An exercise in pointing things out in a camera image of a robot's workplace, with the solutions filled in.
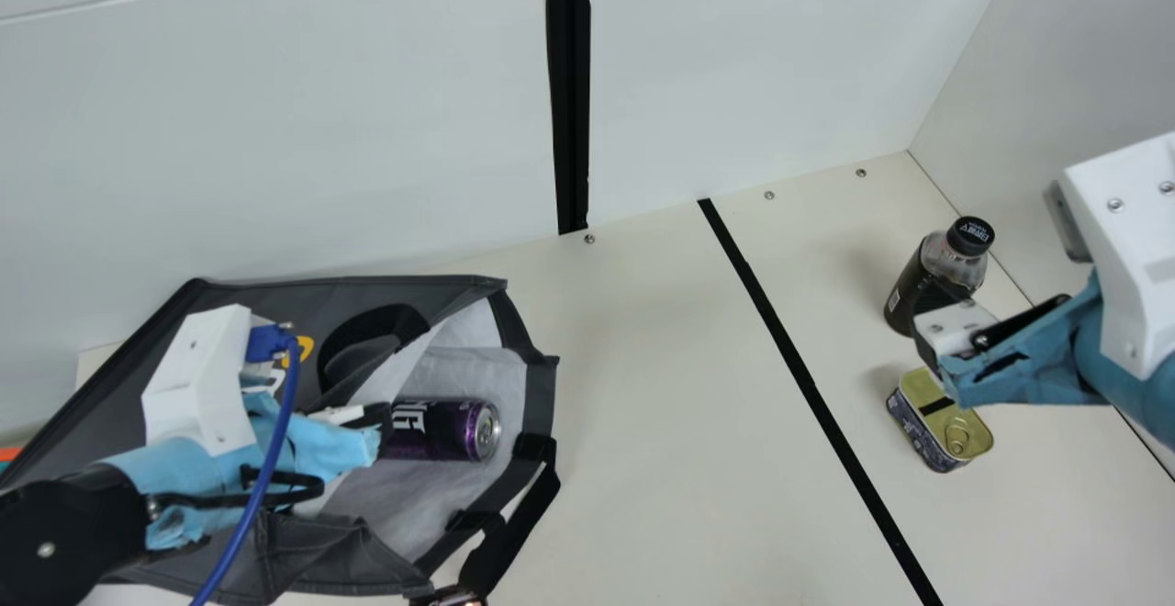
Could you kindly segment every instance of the gold tin lid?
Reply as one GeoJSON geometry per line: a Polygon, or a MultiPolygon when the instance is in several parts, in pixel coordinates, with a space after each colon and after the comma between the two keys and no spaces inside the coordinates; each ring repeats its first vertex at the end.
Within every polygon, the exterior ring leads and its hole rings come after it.
{"type": "Polygon", "coordinates": [[[935,440],[955,459],[969,460],[992,450],[992,431],[974,410],[962,410],[942,392],[942,385],[927,368],[901,377],[899,390],[909,402],[935,440]]]}

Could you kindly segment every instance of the black bottle cap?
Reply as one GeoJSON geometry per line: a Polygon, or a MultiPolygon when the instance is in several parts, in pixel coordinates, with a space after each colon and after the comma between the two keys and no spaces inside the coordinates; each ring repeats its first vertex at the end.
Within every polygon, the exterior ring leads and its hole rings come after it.
{"type": "Polygon", "coordinates": [[[995,229],[981,217],[965,216],[947,230],[947,245],[964,257],[979,257],[995,242],[995,229]]]}

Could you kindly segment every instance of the energy drink can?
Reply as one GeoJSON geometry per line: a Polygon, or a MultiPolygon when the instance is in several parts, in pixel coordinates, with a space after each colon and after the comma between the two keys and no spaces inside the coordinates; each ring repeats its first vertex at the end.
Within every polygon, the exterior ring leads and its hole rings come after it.
{"type": "Polygon", "coordinates": [[[488,460],[502,438],[498,410],[482,400],[397,400],[385,459],[488,460]]]}
{"type": "Polygon", "coordinates": [[[966,466],[995,443],[979,415],[959,409],[927,368],[906,372],[886,408],[927,466],[940,473],[966,466]]]}

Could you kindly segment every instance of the bottle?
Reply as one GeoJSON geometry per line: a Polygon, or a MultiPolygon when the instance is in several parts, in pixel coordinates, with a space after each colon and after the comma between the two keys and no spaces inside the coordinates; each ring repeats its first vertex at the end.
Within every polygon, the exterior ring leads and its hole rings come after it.
{"type": "Polygon", "coordinates": [[[885,305],[891,329],[912,337],[914,317],[968,299],[987,275],[987,249],[995,230],[974,216],[960,217],[946,233],[922,238],[898,276],[885,305]]]}

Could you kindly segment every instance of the black gap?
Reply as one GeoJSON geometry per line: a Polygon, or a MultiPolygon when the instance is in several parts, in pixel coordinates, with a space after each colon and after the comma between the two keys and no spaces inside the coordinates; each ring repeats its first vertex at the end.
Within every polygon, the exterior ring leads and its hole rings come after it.
{"type": "MultiPolygon", "coordinates": [[[[922,565],[918,564],[914,552],[906,545],[906,539],[902,538],[901,531],[898,530],[898,524],[889,516],[885,503],[881,501],[877,489],[873,487],[873,482],[870,482],[870,477],[865,473],[865,467],[861,466],[853,449],[850,447],[844,431],[840,431],[835,418],[832,417],[832,411],[828,410],[828,405],[820,397],[820,391],[815,388],[815,381],[812,379],[812,373],[808,371],[806,364],[804,364],[800,351],[795,350],[792,338],[788,337],[787,330],[784,329],[784,322],[779,321],[779,316],[776,314],[776,309],[772,308],[771,301],[767,301],[767,295],[763,291],[759,278],[756,278],[754,271],[751,270],[751,264],[746,262],[746,258],[743,258],[741,251],[738,250],[738,244],[734,243],[734,237],[731,237],[730,230],[726,229],[721,216],[718,216],[718,209],[714,208],[714,203],[710,200],[698,200],[698,206],[701,208],[701,214],[705,214],[706,221],[710,221],[710,227],[714,230],[714,237],[718,237],[718,243],[721,243],[723,250],[726,250],[726,257],[731,260],[731,264],[734,267],[734,271],[738,272],[739,280],[743,280],[743,287],[746,288],[747,295],[754,302],[754,308],[759,310],[759,316],[763,318],[764,324],[767,325],[767,330],[771,331],[771,337],[776,339],[776,346],[779,348],[779,354],[784,356],[784,363],[787,364],[792,376],[795,377],[795,383],[800,385],[800,392],[804,393],[804,399],[811,406],[812,415],[815,416],[820,429],[824,430],[824,436],[831,443],[832,450],[837,452],[841,466],[845,467],[845,472],[848,473],[853,486],[857,487],[857,493],[860,493],[861,500],[865,501],[870,514],[873,516],[873,520],[881,528],[881,534],[885,536],[886,543],[889,544],[889,550],[893,551],[898,564],[906,572],[906,578],[914,587],[914,592],[918,593],[919,599],[922,600],[925,606],[942,606],[942,600],[934,592],[931,580],[926,578],[922,565]]],[[[879,404],[878,406],[878,415],[886,415],[885,410],[880,409],[881,405],[879,404]]]]}
{"type": "Polygon", "coordinates": [[[546,0],[546,63],[559,234],[588,227],[588,90],[591,4],[546,0]]]}

